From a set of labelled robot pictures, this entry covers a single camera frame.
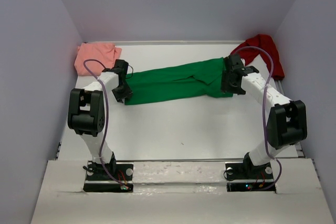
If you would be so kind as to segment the green t-shirt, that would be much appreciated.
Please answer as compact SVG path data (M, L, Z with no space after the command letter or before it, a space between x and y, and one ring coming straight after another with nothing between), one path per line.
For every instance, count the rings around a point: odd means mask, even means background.
M126 105L139 105L193 98L231 98L221 91L224 59L210 59L175 67L135 72L127 75L133 95Z

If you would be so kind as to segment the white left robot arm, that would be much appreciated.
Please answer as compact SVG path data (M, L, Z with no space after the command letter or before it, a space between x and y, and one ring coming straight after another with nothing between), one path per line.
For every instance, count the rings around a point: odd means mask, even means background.
M88 176L96 175L127 186L124 172L117 168L114 152L106 142L109 125L109 100L112 94L118 103L130 99L133 92L127 83L130 65L125 60L116 60L107 68L97 59L83 61L83 67L95 81L82 89L70 92L68 127L85 142L91 162L83 166Z

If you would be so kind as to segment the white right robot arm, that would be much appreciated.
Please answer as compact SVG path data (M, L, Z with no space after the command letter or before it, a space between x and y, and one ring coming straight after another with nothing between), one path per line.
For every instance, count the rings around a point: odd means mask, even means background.
M241 163L226 164L224 177L230 182L259 179L280 152L307 138L306 105L277 91L255 67L244 66L238 54L224 58L224 66L222 91L251 95L262 106L264 127L264 140Z

